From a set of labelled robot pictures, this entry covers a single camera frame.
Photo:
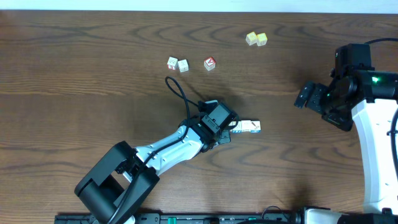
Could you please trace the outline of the plain white block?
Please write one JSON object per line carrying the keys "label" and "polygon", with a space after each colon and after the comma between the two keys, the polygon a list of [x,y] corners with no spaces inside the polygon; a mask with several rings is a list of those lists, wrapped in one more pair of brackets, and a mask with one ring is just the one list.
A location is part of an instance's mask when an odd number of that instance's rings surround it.
{"label": "plain white block", "polygon": [[246,132],[251,132],[252,130],[252,124],[251,124],[251,120],[242,120],[241,121],[241,128],[242,128],[242,132],[246,133]]}

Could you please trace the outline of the white block blue pencil picture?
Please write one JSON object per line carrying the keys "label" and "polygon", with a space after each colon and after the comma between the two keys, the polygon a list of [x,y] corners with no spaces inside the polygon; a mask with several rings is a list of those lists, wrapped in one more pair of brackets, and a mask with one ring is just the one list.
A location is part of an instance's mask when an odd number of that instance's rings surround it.
{"label": "white block blue pencil picture", "polygon": [[251,121],[251,132],[252,133],[260,133],[261,132],[261,122],[260,121]]}

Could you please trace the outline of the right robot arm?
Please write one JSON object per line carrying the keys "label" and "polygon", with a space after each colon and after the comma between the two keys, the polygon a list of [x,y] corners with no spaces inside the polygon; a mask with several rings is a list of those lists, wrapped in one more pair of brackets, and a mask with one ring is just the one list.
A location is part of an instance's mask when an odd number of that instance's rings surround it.
{"label": "right robot arm", "polygon": [[353,70],[329,86],[307,82],[294,105],[343,131],[356,128],[364,171],[362,213],[308,207],[294,223],[397,223],[397,74]]}

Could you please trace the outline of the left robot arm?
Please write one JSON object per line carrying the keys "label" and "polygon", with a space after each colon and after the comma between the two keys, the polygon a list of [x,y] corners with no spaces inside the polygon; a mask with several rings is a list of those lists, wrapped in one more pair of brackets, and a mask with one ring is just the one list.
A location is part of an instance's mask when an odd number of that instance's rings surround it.
{"label": "left robot arm", "polygon": [[218,125],[205,116],[150,145],[119,142],[80,180],[75,194],[99,223],[129,223],[161,174],[208,151],[235,124]]}

